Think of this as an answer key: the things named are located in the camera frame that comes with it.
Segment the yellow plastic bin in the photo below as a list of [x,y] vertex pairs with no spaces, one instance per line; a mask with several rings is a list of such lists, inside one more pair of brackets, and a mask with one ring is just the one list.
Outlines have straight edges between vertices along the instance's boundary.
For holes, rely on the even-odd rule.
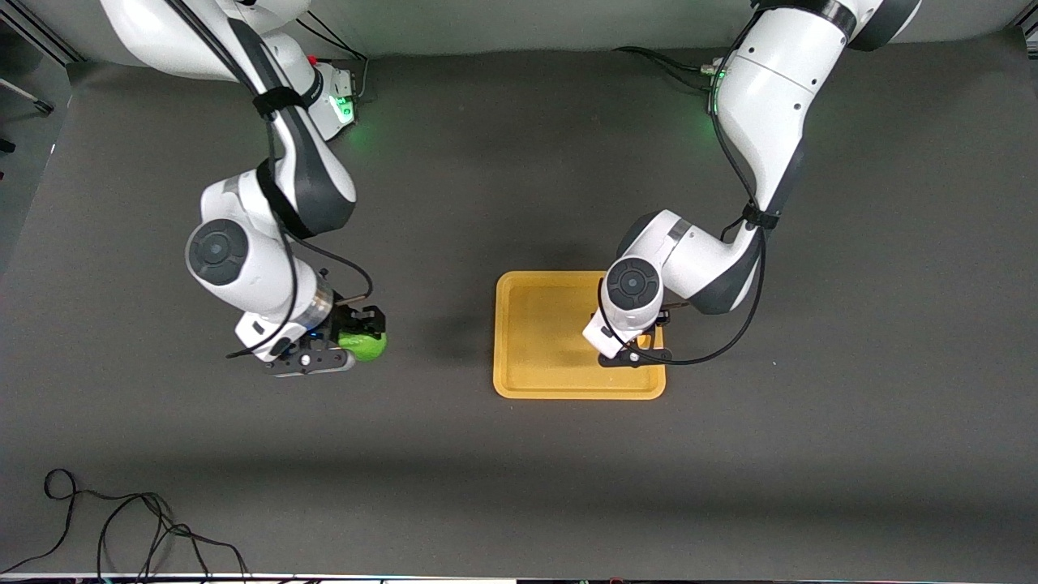
[[[510,399],[653,399],[662,365],[604,368],[581,332],[600,271],[512,271],[497,280],[494,389]],[[656,332],[657,347],[663,344]]]

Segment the black velcro strap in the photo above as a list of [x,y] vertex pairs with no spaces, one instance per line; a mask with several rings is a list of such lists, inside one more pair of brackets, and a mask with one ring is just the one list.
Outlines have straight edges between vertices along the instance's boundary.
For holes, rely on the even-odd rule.
[[773,229],[778,224],[778,215],[765,213],[749,202],[742,207],[742,218],[747,223],[763,229]]
[[289,232],[292,234],[299,239],[313,237],[310,229],[306,228],[306,225],[303,224],[303,220],[299,218],[299,213],[296,213],[296,208],[289,202],[288,197],[284,196],[284,192],[274,182],[274,175],[271,173],[273,164],[269,161],[270,159],[264,160],[256,166],[256,182],[260,183],[260,191],[263,192],[264,197],[270,204],[270,210],[281,219],[284,228],[289,229]]
[[306,107],[303,96],[292,87],[274,87],[266,93],[260,93],[252,99],[252,105],[260,112],[260,115],[267,117],[271,113],[286,107]]
[[854,12],[837,0],[755,0],[750,5],[758,12],[772,8],[797,8],[813,12],[832,23],[847,38],[854,34],[857,27]]

